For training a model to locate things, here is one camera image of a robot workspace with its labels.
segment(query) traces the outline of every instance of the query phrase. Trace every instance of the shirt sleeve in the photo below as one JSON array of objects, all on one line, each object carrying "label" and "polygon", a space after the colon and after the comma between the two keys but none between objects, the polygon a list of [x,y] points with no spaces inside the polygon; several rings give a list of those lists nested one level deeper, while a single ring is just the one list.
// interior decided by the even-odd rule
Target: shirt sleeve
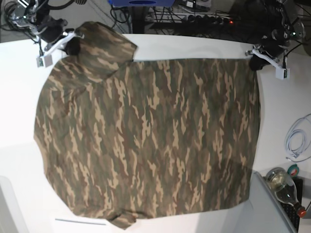
[{"label": "shirt sleeve", "polygon": [[79,55],[61,59],[43,88],[55,91],[101,83],[133,61],[136,45],[111,28],[86,22],[77,30],[84,34]]}]

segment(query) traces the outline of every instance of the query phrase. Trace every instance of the white cable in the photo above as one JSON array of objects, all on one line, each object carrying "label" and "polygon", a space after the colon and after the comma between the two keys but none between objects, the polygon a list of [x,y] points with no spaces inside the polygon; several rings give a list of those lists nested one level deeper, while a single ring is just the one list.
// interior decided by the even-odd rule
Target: white cable
[{"label": "white cable", "polygon": [[[294,122],[294,124],[291,126],[291,128],[288,130],[288,133],[286,134],[285,141],[284,141],[284,149],[286,153],[288,153],[291,157],[294,157],[295,159],[298,158],[302,153],[304,153],[310,146],[311,141],[307,144],[307,134],[305,131],[301,129],[297,129],[297,127],[303,122],[307,121],[311,125],[311,121],[308,119],[308,117],[311,116],[311,114],[306,115],[305,117],[299,118],[297,121]],[[292,149],[291,143],[292,139],[295,136],[301,135],[302,136],[302,142],[300,146],[296,149]],[[306,161],[307,159],[310,159],[311,156],[309,156],[306,159],[294,161],[290,157],[286,157],[286,159],[294,162],[299,163]]]}]

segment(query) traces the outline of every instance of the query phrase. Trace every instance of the white table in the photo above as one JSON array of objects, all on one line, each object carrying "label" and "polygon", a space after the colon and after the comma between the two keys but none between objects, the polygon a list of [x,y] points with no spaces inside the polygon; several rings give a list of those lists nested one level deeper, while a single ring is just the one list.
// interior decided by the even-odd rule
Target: white table
[{"label": "white table", "polygon": [[[168,36],[125,35],[139,49],[134,59],[245,58],[251,45],[215,39]],[[72,213],[54,193],[43,174],[42,159],[33,140],[36,104],[52,67],[37,68],[38,46],[30,40],[0,44],[0,175],[8,177],[31,233],[51,233],[51,217]],[[63,56],[53,54],[54,63]],[[292,53],[291,79],[280,81],[275,70],[259,72],[261,126],[254,170],[289,167],[283,148],[291,124],[311,113],[311,58]],[[299,164],[311,178],[311,159]],[[217,230],[226,211],[138,220],[127,231],[200,232],[204,226]]]}]

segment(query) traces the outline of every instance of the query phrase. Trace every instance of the glass bottle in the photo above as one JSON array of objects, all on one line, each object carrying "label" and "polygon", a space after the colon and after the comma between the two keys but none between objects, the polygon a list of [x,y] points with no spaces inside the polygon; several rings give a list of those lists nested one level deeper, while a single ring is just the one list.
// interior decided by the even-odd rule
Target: glass bottle
[{"label": "glass bottle", "polygon": [[306,209],[297,200],[296,185],[283,168],[273,168],[267,173],[266,180],[270,189],[280,202],[290,204],[296,210],[299,217],[306,215]]}]

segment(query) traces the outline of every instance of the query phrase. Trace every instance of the bottle cap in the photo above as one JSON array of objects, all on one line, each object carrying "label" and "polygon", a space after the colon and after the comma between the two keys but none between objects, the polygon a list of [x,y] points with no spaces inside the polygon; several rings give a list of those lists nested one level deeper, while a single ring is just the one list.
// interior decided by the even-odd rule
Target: bottle cap
[{"label": "bottle cap", "polygon": [[304,207],[300,208],[298,211],[297,211],[297,214],[299,217],[304,217],[306,215],[307,211]]}]

